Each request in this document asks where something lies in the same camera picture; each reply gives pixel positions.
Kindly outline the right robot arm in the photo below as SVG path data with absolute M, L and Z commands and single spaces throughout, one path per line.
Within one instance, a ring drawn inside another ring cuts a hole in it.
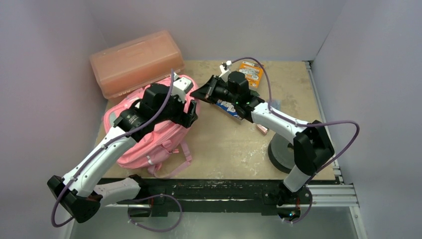
M 211 76 L 190 95 L 209 104 L 219 100 L 229 102 L 242 119 L 261 124 L 292 144 L 294 166 L 280 187 L 281 201 L 294 201 L 299 196 L 299 190 L 334 155 L 331 140 L 320 121 L 309 123 L 271 109 L 268 102 L 249 88 L 241 72 L 229 73 L 226 81 Z

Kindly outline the pink student backpack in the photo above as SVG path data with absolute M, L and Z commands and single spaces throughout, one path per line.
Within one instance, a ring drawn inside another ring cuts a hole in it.
M 187 93 L 186 101 L 195 100 L 189 94 L 194 90 L 198 89 L 196 82 L 191 79 L 194 83 L 193 88 Z M 168 77 L 164 80 L 161 80 L 157 83 L 141 87 L 131 94 L 129 94 L 125 99 L 123 99 L 117 105 L 111 107 L 106 111 L 103 116 L 103 124 L 106 133 L 109 132 L 112 128 L 114 121 L 117 117 L 124 111 L 129 109 L 133 103 L 136 102 L 135 108 L 140 109 L 140 99 L 144 96 L 152 95 L 153 85 L 163 85 L 164 88 L 169 88 L 171 78 Z M 158 177 L 156 172 L 161 168 L 162 163 L 168 159 L 171 154 L 178 153 L 177 147 L 180 145 L 183 153 L 185 155 L 186 161 L 178 166 L 174 171 L 169 173 L 166 178 L 174 177 L 176 174 L 180 173 L 182 170 L 186 169 L 192 160 L 190 150 L 187 146 L 184 137 L 188 133 L 189 128 L 184 128 L 183 126 L 173 123 L 170 120 L 160 122 L 154 126 L 154 130 L 148 133 L 144 138 L 140 140 L 134 147 L 129 149 L 126 153 L 123 154 L 117 160 L 117 164 L 126 169 L 137 169 L 137 168 L 147 168 L 148 172 L 155 177 Z

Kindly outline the orange comic book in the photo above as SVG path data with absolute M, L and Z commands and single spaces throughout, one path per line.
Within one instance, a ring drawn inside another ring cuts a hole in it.
M 249 82 L 249 88 L 253 90 L 257 90 L 262 76 L 263 76 L 263 69 L 258 63 L 252 63 L 249 61 L 243 60 L 240 63 L 239 72 L 243 73 L 245 75 L 245 78 Z

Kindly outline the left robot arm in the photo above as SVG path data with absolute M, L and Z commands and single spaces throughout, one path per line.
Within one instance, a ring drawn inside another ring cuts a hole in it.
M 189 128 L 198 118 L 197 101 L 173 91 L 173 85 L 152 84 L 140 99 L 123 110 L 106 136 L 75 168 L 64 176 L 53 175 L 47 186 L 56 198 L 51 224 L 58 228 L 75 219 L 86 222 L 109 204 L 148 199 L 148 190 L 138 176 L 99 184 L 104 174 L 129 149 L 151 133 L 155 125 L 171 121 Z

